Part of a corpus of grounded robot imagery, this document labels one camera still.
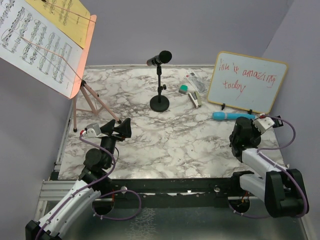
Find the blue toy microphone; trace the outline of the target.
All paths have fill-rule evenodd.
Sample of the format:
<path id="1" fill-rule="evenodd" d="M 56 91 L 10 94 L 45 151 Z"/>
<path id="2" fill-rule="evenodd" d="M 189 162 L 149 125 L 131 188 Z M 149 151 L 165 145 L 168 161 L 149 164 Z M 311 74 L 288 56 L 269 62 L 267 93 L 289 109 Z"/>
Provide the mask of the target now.
<path id="1" fill-rule="evenodd" d="M 212 119 L 216 121 L 225 121 L 225 120 L 233 121 L 240 117 L 244 117 L 251 120 L 256 118 L 255 115 L 248 114 L 248 113 L 232 113 L 232 112 L 216 111 L 212 114 Z"/>

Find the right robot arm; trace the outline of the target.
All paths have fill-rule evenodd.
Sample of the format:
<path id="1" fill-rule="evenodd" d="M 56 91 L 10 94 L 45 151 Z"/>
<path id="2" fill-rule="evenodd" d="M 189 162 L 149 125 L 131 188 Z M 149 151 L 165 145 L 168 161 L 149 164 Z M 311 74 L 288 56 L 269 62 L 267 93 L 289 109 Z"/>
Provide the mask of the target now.
<path id="1" fill-rule="evenodd" d="M 276 117 L 260 115 L 255 119 L 239 116 L 229 136 L 232 154 L 252 171 L 234 172 L 229 189 L 240 196 L 249 192 L 263 201 L 273 218 L 300 218 L 309 212 L 302 173 L 281 166 L 260 147 L 261 136 L 275 125 Z"/>

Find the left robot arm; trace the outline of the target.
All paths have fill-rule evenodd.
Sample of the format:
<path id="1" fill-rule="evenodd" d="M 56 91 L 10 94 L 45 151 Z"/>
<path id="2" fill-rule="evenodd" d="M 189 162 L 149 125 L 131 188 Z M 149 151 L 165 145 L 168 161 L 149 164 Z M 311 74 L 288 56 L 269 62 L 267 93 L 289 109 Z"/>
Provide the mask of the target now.
<path id="1" fill-rule="evenodd" d="M 106 197 L 112 191 L 109 175 L 116 166 L 114 152 L 117 142 L 132 136 L 131 119 L 128 117 L 116 125 L 113 119 L 103 126 L 97 123 L 87 125 L 79 139 L 89 143 L 87 138 L 98 138 L 100 144 L 93 144 L 85 154 L 84 168 L 68 193 L 38 221 L 31 220 L 25 226 L 27 240 L 61 240 L 81 213 L 99 197 Z"/>

